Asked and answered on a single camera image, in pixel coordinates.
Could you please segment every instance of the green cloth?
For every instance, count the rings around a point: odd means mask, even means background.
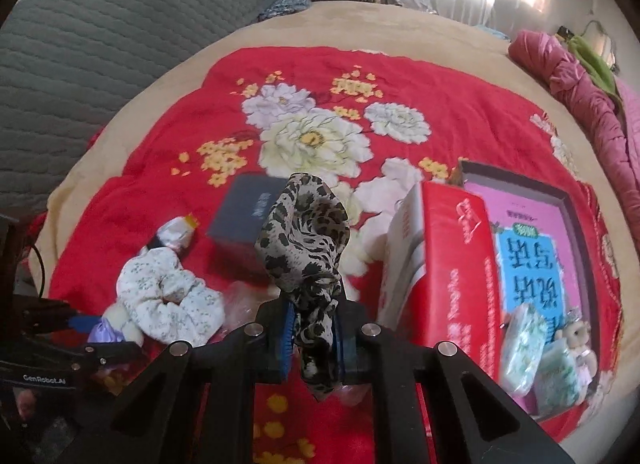
[[[622,108],[622,100],[618,95],[616,79],[605,61],[595,53],[591,45],[581,36],[571,38],[568,41],[568,49],[587,71],[593,84],[610,97],[611,101],[616,105],[616,110],[620,110]]]

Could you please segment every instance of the packaged item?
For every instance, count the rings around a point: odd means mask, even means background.
[[[197,227],[198,221],[192,215],[171,219],[160,226],[155,236],[138,254],[145,254],[154,248],[169,248],[179,256],[189,247]]]
[[[235,269],[237,279],[245,280],[247,274],[266,279],[254,244],[286,184],[287,179],[259,173],[241,173],[234,177],[207,235],[216,245],[216,257],[229,261],[227,269]]]
[[[418,345],[454,342],[498,378],[500,295],[482,199],[421,182],[387,234],[378,321]]]
[[[577,404],[581,392],[578,368],[565,338],[549,343],[533,382],[538,414],[559,414]]]
[[[225,320],[212,341],[221,341],[232,330],[255,320],[260,306],[274,296],[269,289],[252,287],[245,282],[233,282],[224,292]]]
[[[337,388],[333,395],[338,397],[344,406],[357,406],[370,389],[370,384],[345,384]]]
[[[546,320],[531,303],[517,306],[504,335],[500,354],[500,386],[524,397],[531,387],[545,349]]]

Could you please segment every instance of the white peony print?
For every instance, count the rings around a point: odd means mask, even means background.
[[[373,103],[364,110],[373,131],[379,136],[390,136],[407,144],[425,142],[431,127],[415,108],[397,103]]]
[[[562,142],[560,137],[556,136],[556,131],[554,130],[549,120],[541,118],[537,114],[533,114],[529,118],[529,121],[535,124],[540,130],[543,130],[544,132],[549,134],[551,148],[554,151],[554,157],[562,163],[562,165],[575,180],[580,180],[580,174],[578,174],[578,169],[574,163],[574,156],[566,147],[564,142]]]
[[[380,170],[384,177],[361,182],[354,196],[367,213],[388,213],[393,216],[400,201],[415,183],[423,180],[422,170],[407,159],[388,158]]]
[[[422,170],[407,159],[399,157],[388,158],[382,165],[381,172],[383,177],[361,182],[354,192],[363,211],[378,213],[367,219],[358,232],[364,253],[373,260],[384,258],[386,232],[391,219],[409,190],[424,178]]]
[[[559,160],[575,180],[580,180],[578,168],[574,163],[574,156],[558,136],[551,136],[551,147],[554,149],[554,157]]]
[[[338,270],[343,276],[364,276],[367,272],[367,264],[373,262],[364,250],[362,236],[357,229],[351,228],[349,241],[344,251],[340,254]]]
[[[284,114],[305,114],[315,107],[316,102],[309,94],[308,90],[297,91],[295,85],[286,83],[265,85],[260,95],[242,102],[242,111],[248,124],[266,130]]]
[[[338,175],[356,178],[359,163],[373,158],[361,131],[361,126],[324,108],[284,114],[260,134],[264,143],[258,163],[274,177],[302,171],[336,186]]]
[[[529,118],[529,121],[531,121],[533,124],[535,124],[540,130],[544,130],[550,136],[552,136],[554,134],[554,130],[553,130],[552,126],[551,126],[551,123],[549,123],[548,120],[541,118],[539,115],[533,114]]]
[[[360,222],[360,215],[362,213],[362,206],[360,201],[356,198],[353,192],[353,188],[348,182],[341,180],[335,186],[331,186],[331,191],[338,197],[340,203],[344,206],[347,216],[349,218],[349,225],[355,226]]]
[[[609,234],[602,235],[602,252],[604,253],[605,260],[611,268],[611,274],[614,278],[619,278],[618,264],[616,264],[616,255],[613,253],[613,244]]]

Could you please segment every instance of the white floral scrunchie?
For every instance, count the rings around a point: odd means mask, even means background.
[[[147,336],[162,343],[204,345],[222,325],[222,295],[207,288],[169,248],[130,259],[116,282],[118,301]]]

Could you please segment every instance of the teddy bear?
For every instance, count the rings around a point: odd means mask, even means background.
[[[587,396],[589,384],[598,373],[598,358],[588,346],[591,338],[591,325],[587,321],[576,319],[557,330],[555,340],[564,338],[571,355],[575,358],[580,396],[575,404],[581,404]]]

